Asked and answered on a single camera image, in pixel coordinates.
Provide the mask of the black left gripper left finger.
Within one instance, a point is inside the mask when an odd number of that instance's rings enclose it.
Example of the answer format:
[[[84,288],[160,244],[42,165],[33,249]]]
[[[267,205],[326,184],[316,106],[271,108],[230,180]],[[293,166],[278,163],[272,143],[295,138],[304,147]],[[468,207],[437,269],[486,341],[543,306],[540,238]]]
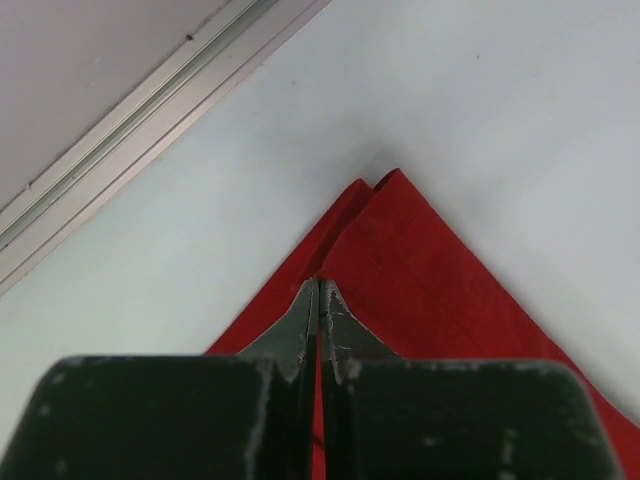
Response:
[[[37,383],[5,479],[308,479],[319,285],[233,355],[77,356]]]

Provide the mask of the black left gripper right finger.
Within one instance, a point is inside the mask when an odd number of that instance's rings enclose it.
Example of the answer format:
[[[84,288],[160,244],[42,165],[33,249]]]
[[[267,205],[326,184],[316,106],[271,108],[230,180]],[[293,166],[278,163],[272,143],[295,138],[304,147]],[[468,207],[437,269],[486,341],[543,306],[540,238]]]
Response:
[[[408,360],[320,285],[330,479],[620,479],[585,385],[541,360]]]

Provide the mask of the red t shirt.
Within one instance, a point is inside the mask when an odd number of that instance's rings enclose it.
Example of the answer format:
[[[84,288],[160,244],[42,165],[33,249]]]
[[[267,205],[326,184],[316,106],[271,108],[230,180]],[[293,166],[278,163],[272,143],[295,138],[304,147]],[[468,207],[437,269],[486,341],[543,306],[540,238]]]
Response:
[[[319,285],[312,475],[325,479],[320,285],[336,284],[351,313],[408,360],[541,360],[567,366],[585,385],[621,463],[639,475],[639,430],[586,380],[399,170],[377,185],[356,181],[212,347],[233,355],[291,306],[302,284]]]

